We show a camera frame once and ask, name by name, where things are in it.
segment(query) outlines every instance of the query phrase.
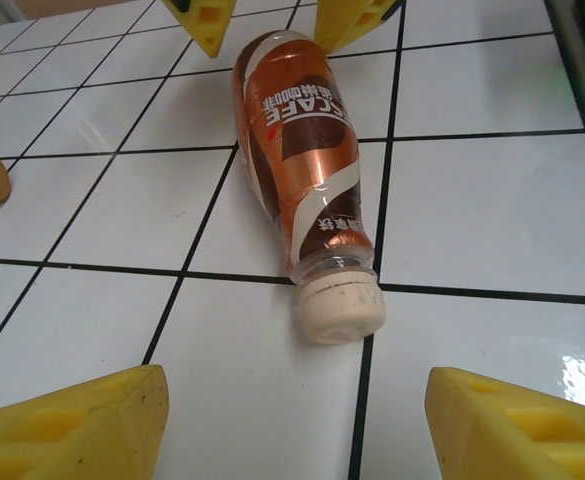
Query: yellow triangular block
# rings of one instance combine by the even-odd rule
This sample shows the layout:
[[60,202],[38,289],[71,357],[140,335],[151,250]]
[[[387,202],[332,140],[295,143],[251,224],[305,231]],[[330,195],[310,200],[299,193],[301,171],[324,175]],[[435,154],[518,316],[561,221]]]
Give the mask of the yellow triangular block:
[[209,57],[219,54],[236,0],[163,0],[163,3]]
[[403,0],[319,0],[314,41],[326,53],[335,52],[374,30]]
[[167,415],[159,366],[0,408],[0,480],[151,480]]
[[455,368],[425,411],[444,480],[585,480],[585,407]]

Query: floor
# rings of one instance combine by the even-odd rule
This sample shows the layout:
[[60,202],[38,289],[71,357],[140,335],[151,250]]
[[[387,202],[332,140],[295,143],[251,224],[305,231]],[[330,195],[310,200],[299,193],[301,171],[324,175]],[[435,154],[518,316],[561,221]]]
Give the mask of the floor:
[[215,60],[158,1],[0,27],[0,406],[160,363],[158,480],[421,480],[433,366],[585,405],[585,130],[543,1],[407,0],[331,59],[389,316],[334,348],[231,112],[240,48],[312,32],[295,6],[239,0]]

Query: plastic bottle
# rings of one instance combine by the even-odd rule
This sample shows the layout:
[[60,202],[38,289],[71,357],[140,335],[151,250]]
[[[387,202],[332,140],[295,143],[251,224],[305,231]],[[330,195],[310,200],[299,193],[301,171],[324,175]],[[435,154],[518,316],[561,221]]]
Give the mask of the plastic bottle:
[[233,88],[245,170],[282,231],[308,337],[375,332],[386,313],[361,223],[358,143],[325,54],[299,33],[266,33],[239,55]]

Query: brown label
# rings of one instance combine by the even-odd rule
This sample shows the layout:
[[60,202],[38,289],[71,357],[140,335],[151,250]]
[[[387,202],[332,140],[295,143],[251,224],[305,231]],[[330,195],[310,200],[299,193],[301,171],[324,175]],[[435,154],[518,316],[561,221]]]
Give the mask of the brown label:
[[324,249],[371,249],[357,140],[321,48],[289,30],[258,37],[234,67],[234,102],[245,168],[280,224],[288,269]]

